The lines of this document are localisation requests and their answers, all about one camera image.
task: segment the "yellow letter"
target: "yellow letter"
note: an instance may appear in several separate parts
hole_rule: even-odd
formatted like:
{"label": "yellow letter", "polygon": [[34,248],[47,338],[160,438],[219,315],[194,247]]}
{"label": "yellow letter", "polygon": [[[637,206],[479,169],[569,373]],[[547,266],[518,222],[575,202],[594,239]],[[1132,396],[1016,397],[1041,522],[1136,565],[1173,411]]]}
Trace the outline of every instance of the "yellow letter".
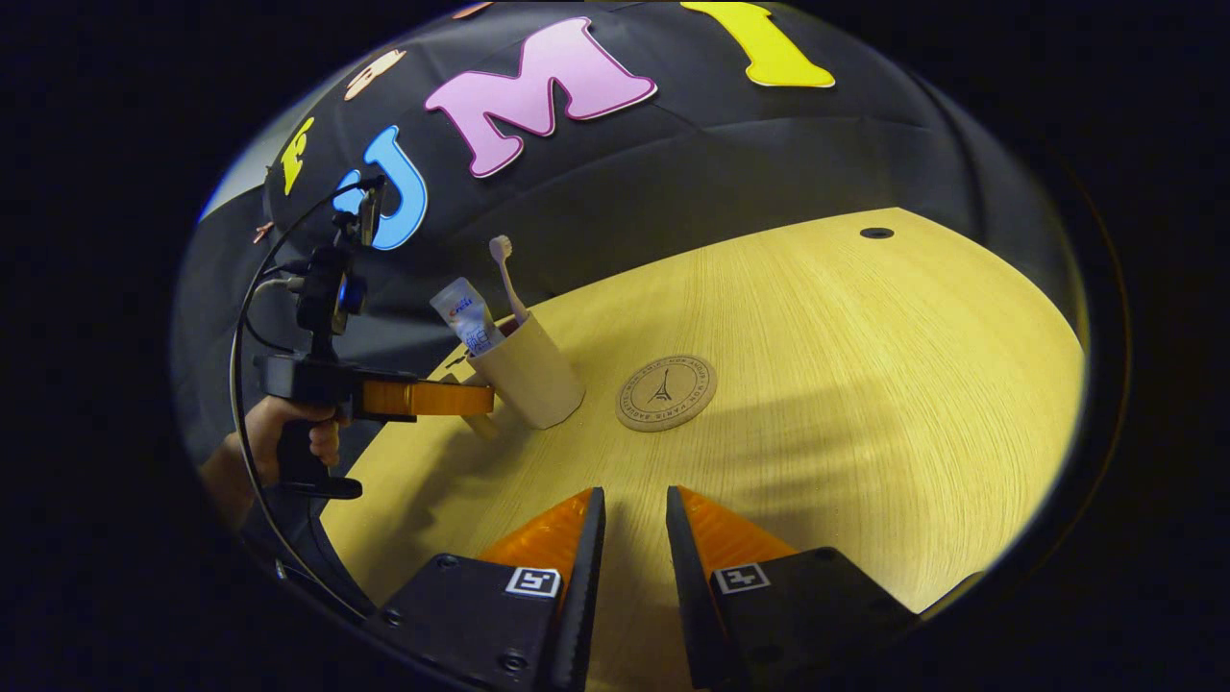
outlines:
{"label": "yellow letter", "polygon": [[729,32],[752,59],[748,79],[763,86],[833,86],[836,80],[811,60],[769,17],[771,12],[750,2],[680,2],[705,12]]}
{"label": "yellow letter", "polygon": [[290,194],[290,187],[295,183],[295,178],[299,177],[299,168],[304,167],[304,162],[299,160],[299,155],[308,147],[308,128],[314,122],[316,122],[316,118],[308,118],[303,127],[299,128],[299,132],[290,138],[287,150],[282,152],[282,172],[283,177],[287,178],[287,194]]}

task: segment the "eiffel tower logo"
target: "eiffel tower logo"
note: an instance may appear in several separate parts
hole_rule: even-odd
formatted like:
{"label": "eiffel tower logo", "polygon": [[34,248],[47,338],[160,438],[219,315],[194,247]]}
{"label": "eiffel tower logo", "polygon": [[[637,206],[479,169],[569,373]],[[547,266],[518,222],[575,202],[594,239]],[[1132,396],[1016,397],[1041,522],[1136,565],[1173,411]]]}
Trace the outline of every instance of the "eiffel tower logo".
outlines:
{"label": "eiffel tower logo", "polygon": [[658,391],[653,393],[653,397],[649,398],[649,402],[653,402],[654,399],[658,399],[658,401],[662,401],[662,402],[672,402],[673,401],[670,398],[670,393],[667,392],[667,377],[669,375],[670,375],[670,369],[667,369],[667,372],[662,374],[662,387],[659,387]]}

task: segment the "letter m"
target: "letter m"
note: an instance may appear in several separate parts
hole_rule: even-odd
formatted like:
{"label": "letter m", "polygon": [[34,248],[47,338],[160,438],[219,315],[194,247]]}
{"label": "letter m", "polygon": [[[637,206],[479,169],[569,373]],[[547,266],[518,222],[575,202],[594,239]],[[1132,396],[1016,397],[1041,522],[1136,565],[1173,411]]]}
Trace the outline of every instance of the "letter m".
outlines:
{"label": "letter m", "polygon": [[470,172],[475,177],[507,166],[525,147],[520,136],[501,134],[492,118],[539,136],[555,132],[555,82],[568,95],[565,113],[576,120],[638,103],[658,90],[652,79],[635,76],[615,61],[588,27],[589,17],[573,17],[541,28],[522,44],[515,77],[465,71],[427,97],[427,109],[444,111],[461,132],[474,152]]}

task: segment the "hand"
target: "hand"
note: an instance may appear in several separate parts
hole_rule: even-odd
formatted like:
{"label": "hand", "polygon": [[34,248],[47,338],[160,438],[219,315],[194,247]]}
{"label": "hand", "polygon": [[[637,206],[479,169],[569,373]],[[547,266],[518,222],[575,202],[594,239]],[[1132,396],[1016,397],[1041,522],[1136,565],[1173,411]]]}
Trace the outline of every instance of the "hand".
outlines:
{"label": "hand", "polygon": [[[278,442],[282,440],[282,427],[295,420],[320,422],[309,434],[311,441],[309,450],[320,457],[326,467],[337,466],[339,461],[337,431],[351,425],[351,422],[338,419],[336,407],[312,407],[278,397],[266,397],[244,418],[261,486],[269,487],[278,482]],[[236,454],[242,460],[239,435],[231,435]]]}

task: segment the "toothpaste tube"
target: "toothpaste tube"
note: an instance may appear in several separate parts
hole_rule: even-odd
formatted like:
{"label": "toothpaste tube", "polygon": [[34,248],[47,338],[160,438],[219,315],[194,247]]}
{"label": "toothpaste tube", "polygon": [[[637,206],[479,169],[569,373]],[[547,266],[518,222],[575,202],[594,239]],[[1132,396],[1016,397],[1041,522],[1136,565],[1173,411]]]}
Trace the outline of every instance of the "toothpaste tube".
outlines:
{"label": "toothpaste tube", "polygon": [[496,328],[496,321],[491,318],[487,302],[465,277],[445,285],[430,302],[475,356],[490,352],[504,339],[504,334]]}

